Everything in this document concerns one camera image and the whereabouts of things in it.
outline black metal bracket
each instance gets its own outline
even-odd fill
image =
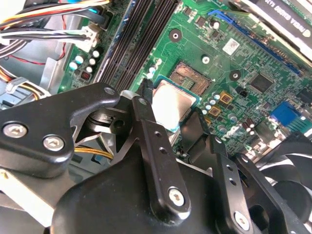
[[[189,216],[191,202],[166,130],[156,123],[147,100],[134,97],[130,106],[132,131],[112,164],[120,162],[139,141],[152,211],[159,220],[177,225]]]
[[[303,223],[287,206],[258,168],[243,154],[234,162],[244,175],[244,192],[249,209],[260,206],[269,218],[269,234],[308,234]]]
[[[74,153],[74,142],[86,118],[100,107],[113,107],[118,101],[118,93],[100,83],[3,111],[0,167],[41,178],[60,175]],[[47,137],[52,150],[44,146]],[[58,144],[60,149],[53,151]]]
[[[252,225],[237,167],[228,159],[221,139],[210,134],[202,111],[196,108],[180,129],[183,150],[190,155],[189,163],[203,170],[212,169],[220,232],[259,233]]]

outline yellow wire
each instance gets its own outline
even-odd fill
[[[102,150],[89,149],[89,148],[80,148],[80,147],[77,147],[76,149],[77,149],[77,150],[80,150],[80,151],[88,151],[88,152],[101,153],[101,154],[105,154],[105,155],[108,155],[108,156],[110,156],[110,157],[113,157],[110,153],[105,152],[105,151],[102,151]]]
[[[62,11],[62,10],[68,10],[68,9],[83,8],[87,6],[98,6],[98,5],[108,4],[108,3],[109,3],[109,0],[85,0],[85,1],[78,2],[78,3],[47,7],[47,8],[40,9],[40,10],[34,10],[34,11],[19,14],[19,15],[14,15],[14,16],[8,17],[2,22],[7,22],[13,19],[23,18],[27,16],[35,16],[38,14],[52,12],[52,11]]]
[[[22,87],[23,89],[27,89],[29,91],[31,91],[35,97],[35,100],[37,101],[40,98],[40,93],[38,93],[35,89],[28,87],[26,85],[20,85],[20,87]]]
[[[96,149],[89,149],[89,148],[81,148],[77,147],[75,148],[76,153],[89,153],[89,154],[95,154],[95,155],[101,155],[103,157],[106,157],[108,159],[113,159],[113,156],[105,151],[96,150]]]

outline blue pcie slot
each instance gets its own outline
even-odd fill
[[[269,53],[271,56],[273,56],[275,59],[277,59],[278,61],[282,62],[283,64],[285,64],[290,70],[292,70],[294,73],[296,73],[297,75],[300,75],[301,72],[295,68],[291,63],[284,61],[284,59],[278,55],[277,53],[275,53],[274,51],[272,51],[271,49],[269,49],[265,44],[261,43],[260,41],[258,41],[257,39],[254,39],[251,36],[251,33],[242,28],[241,26],[239,26],[232,18],[228,17],[227,15],[225,15],[223,12],[219,11],[219,10],[213,10],[211,12],[208,13],[208,16],[214,15],[217,18],[224,20],[225,22],[227,22],[228,24],[232,25],[233,27],[235,27],[239,32],[241,32],[242,34],[248,36],[254,43],[256,43],[258,46],[260,46],[263,50],[265,50],[267,53]]]

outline white sticker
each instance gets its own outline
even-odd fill
[[[229,41],[225,44],[223,47],[223,51],[227,53],[228,55],[232,55],[235,50],[237,50],[239,47],[239,43],[234,40],[233,38],[229,39]]]

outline cable bundle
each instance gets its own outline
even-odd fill
[[[61,42],[74,42],[88,39],[83,30],[50,30],[43,27],[52,16],[63,16],[85,11],[92,6],[108,4],[108,0],[85,0],[79,3],[49,3],[26,8],[15,16],[0,22],[1,39],[12,40],[9,45],[0,45],[0,59],[5,58],[22,49],[32,40],[57,40]],[[32,27],[34,22],[41,21],[40,27]]]

